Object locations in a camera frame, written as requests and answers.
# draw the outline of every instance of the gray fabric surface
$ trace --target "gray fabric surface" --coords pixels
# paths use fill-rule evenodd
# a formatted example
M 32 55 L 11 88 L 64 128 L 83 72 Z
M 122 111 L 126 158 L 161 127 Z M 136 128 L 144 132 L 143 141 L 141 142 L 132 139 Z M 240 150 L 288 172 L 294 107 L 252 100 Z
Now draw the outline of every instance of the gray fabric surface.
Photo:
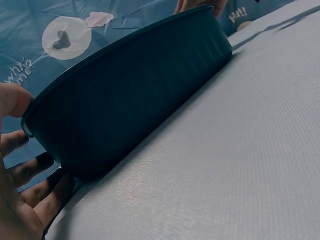
M 278 21 L 273 12 L 230 41 L 317 5 L 290 3 Z M 83 188 L 46 239 L 320 239 L 319 22 L 320 11 L 238 48 L 110 174 Z

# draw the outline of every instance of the dark green bowl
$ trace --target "dark green bowl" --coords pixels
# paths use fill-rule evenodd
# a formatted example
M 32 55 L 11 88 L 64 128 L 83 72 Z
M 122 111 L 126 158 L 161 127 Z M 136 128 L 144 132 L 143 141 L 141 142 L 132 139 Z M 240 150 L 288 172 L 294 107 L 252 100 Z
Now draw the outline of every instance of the dark green bowl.
M 109 171 L 230 60 L 211 9 L 158 21 L 79 62 L 40 93 L 22 128 L 75 177 Z

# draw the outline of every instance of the blue printed fabric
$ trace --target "blue printed fabric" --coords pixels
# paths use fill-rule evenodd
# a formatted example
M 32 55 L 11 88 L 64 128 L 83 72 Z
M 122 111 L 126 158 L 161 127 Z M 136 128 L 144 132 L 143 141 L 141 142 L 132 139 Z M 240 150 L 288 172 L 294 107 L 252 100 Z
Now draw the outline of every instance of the blue printed fabric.
M 294 0 L 229 0 L 219 22 L 227 36 L 246 27 L 251 21 L 293 2 Z
M 37 96 L 74 64 L 171 16 L 175 7 L 174 0 L 0 0 L 0 81 L 19 84 Z M 17 129 L 20 119 L 3 120 L 3 133 Z M 42 152 L 40 144 L 31 139 L 5 159 L 5 166 L 14 166 Z M 57 164 L 23 189 L 41 181 L 55 168 Z

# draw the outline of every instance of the finger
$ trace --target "finger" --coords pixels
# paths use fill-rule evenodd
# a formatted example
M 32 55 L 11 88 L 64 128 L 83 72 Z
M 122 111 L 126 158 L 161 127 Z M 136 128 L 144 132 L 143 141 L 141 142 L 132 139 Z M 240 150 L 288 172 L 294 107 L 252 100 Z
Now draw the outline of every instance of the finger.
M 16 83 L 0 83 L 0 131 L 2 129 L 1 119 L 10 115 L 21 117 L 33 100 L 30 93 Z
M 48 169 L 53 164 L 53 158 L 45 152 L 30 161 L 8 168 L 7 171 L 18 188 L 27 184 L 34 176 Z
M 61 169 L 57 169 L 52 173 L 46 180 L 34 185 L 21 192 L 24 201 L 34 208 L 43 199 L 45 199 L 49 193 L 54 189 L 60 179 L 66 175 L 66 173 Z
M 181 12 L 182 9 L 182 5 L 184 4 L 184 0 L 178 0 L 177 4 L 176 4 L 176 8 L 174 10 L 174 14 L 178 14 Z
M 29 138 L 22 130 L 2 134 L 0 142 L 0 153 L 2 157 L 6 157 L 12 151 L 25 145 L 28 141 Z
M 34 208 L 44 231 L 71 197 L 75 184 L 73 177 L 64 175 L 52 192 Z
M 215 15 L 216 17 L 219 17 L 222 11 L 224 10 L 227 2 L 228 0 L 220 0 L 216 4 L 213 4 L 213 9 L 212 9 L 213 15 Z
M 182 4 L 181 12 L 193 9 L 199 5 L 198 0 L 185 0 Z

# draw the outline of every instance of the person's hand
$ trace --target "person's hand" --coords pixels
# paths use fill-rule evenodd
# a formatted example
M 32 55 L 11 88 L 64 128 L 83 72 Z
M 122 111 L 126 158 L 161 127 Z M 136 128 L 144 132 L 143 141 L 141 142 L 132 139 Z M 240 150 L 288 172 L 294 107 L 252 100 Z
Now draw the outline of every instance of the person's hand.
M 17 84 L 0 83 L 0 130 L 4 116 L 21 117 L 32 100 Z M 5 169 L 3 158 L 27 142 L 28 137 L 22 130 L 0 132 L 0 238 L 3 240 L 41 240 L 75 186 L 74 178 L 58 169 L 43 182 L 18 192 L 18 187 L 54 163 L 43 153 Z
M 200 5 L 211 4 L 213 5 L 213 14 L 218 17 L 222 13 L 227 2 L 228 0 L 178 0 L 174 13 L 178 14 Z

